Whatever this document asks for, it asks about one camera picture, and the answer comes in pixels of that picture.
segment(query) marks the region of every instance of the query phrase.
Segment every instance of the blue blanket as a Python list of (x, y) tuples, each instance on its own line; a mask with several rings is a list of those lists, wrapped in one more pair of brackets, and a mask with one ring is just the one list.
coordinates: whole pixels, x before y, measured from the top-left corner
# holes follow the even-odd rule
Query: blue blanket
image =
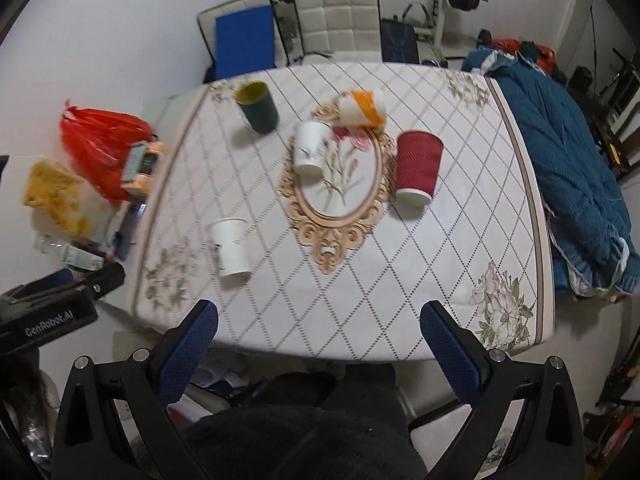
[[(522, 58), (478, 48), (462, 70), (482, 68), (502, 89), (527, 145), (554, 246), (556, 288), (592, 296), (615, 287), (630, 294), (640, 257), (630, 238), (622, 193), (593, 142), (580, 108)], [(495, 60), (483, 62), (489, 55)]]

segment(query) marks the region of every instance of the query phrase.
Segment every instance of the cup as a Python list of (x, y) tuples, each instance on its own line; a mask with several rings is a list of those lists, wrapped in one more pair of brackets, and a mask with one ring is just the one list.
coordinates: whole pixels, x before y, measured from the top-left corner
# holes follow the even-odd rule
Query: cup
[(242, 218), (223, 218), (209, 225), (218, 253), (218, 275), (221, 278), (251, 273), (249, 253), (244, 241), (246, 224), (246, 220)]
[(268, 134), (278, 126), (278, 110), (267, 83), (254, 81), (242, 86), (236, 92), (236, 103), (259, 134)]
[(433, 200), (443, 149), (442, 141), (427, 132), (398, 136), (396, 198), (400, 202), (424, 207)]
[(321, 121), (300, 123), (293, 150), (293, 171), (309, 178), (322, 178), (332, 133), (331, 126)]
[(386, 107), (382, 90), (351, 90), (338, 99), (342, 126), (384, 126)]

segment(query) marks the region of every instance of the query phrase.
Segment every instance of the dark green cup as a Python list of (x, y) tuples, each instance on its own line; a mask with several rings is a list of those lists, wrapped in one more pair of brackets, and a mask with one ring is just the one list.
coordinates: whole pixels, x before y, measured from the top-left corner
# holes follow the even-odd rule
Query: dark green cup
[(244, 85), (236, 92), (236, 103), (259, 134), (268, 134), (278, 126), (278, 111), (267, 83), (255, 81)]

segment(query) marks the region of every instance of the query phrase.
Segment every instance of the black cable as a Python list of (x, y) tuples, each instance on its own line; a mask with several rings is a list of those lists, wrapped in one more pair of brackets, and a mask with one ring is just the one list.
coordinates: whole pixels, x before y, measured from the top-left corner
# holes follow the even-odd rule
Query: black cable
[(593, 22), (593, 4), (589, 7), (591, 13), (591, 31), (593, 33), (593, 98), (596, 97), (596, 87), (598, 86), (598, 49), (596, 47), (596, 25)]

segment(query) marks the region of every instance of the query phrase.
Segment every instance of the blue cloth on chair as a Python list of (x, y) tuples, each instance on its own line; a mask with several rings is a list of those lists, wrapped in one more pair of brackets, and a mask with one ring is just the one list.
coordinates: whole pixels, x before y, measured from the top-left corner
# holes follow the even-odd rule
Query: blue cloth on chair
[(274, 58), (271, 6), (216, 18), (216, 79), (275, 68)]
[[(614, 286), (632, 293), (640, 281), (640, 256), (631, 241), (629, 213), (580, 108), (526, 60), (494, 52), (471, 51), (462, 70), (482, 68), (495, 78), (516, 119), (545, 202), (554, 252), (561, 258), (554, 262), (556, 287), (568, 283), (582, 296)], [(563, 267), (567, 276), (559, 274)]]

